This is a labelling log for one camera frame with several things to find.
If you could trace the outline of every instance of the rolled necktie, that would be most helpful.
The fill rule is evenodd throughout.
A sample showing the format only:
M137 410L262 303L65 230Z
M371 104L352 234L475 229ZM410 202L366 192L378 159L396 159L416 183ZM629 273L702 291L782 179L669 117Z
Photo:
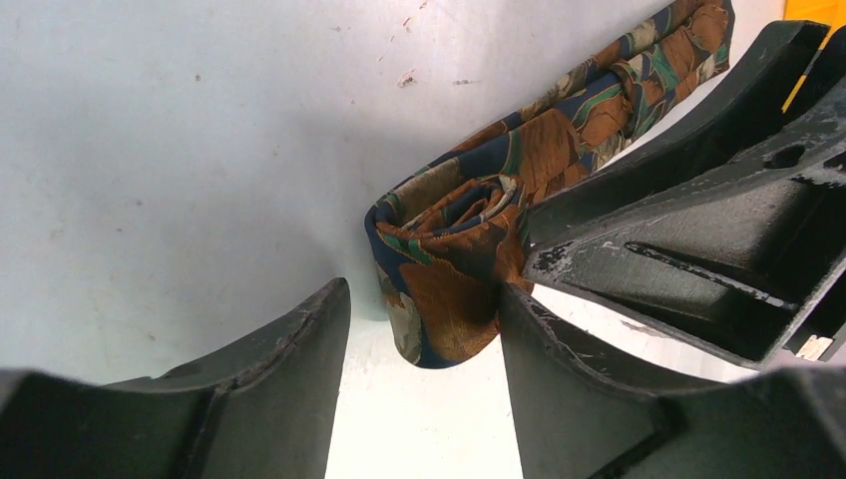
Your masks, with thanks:
M724 72L733 24L730 0L677 0L379 199L364 226L400 354L442 368L490 343L502 285L532 289L526 208Z

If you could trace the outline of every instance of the white surface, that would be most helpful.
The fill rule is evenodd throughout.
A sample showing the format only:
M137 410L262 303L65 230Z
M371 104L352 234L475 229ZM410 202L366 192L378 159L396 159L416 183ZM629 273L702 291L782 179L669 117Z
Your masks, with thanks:
M327 477L520 477L499 342L406 364L362 219L666 2L0 1L0 364L155 376L344 275ZM736 62L782 2L734 3ZM539 294L651 360L742 373Z

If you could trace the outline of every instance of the patterned necktie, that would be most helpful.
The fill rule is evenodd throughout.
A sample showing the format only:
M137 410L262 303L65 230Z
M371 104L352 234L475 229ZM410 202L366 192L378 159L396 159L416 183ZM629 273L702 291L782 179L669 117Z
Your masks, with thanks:
M733 24L730 0L677 0L379 199L364 225L400 354L442 368L490 343L500 286L532 288L526 208L724 72Z

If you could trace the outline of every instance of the black plastic part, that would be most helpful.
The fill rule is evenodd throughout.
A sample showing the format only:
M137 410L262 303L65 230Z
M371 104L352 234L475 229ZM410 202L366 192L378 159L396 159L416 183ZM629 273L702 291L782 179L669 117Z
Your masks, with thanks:
M526 479L846 477L846 370L712 383L628 355L511 285L500 327Z
M684 121L533 207L525 278L744 367L794 336L834 339L830 357L846 340L846 30L799 63L824 33L771 24ZM655 170L671 161L685 167Z
M349 288L337 278L158 379L96 387L2 371L0 475L321 478L349 315Z
M828 30L813 22L764 27L719 85L678 122L575 187L534 205L532 242L551 240L564 229L686 182L777 133L784 124L781 108ZM810 91L807 85L804 90ZM804 96L797 99L807 103Z

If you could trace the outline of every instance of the yellow object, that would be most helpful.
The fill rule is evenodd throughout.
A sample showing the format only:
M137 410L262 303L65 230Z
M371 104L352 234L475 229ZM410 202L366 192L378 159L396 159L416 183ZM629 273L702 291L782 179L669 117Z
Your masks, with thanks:
M820 45L820 49L822 49L828 43L831 34L846 25L846 0L787 0L784 5L784 19L811 20L831 25L831 31L828 32L828 36ZM793 88L793 92L784 102L782 110L787 110L787 106L793 101L793 97L804 82L805 75L802 75L796 83L796 87Z

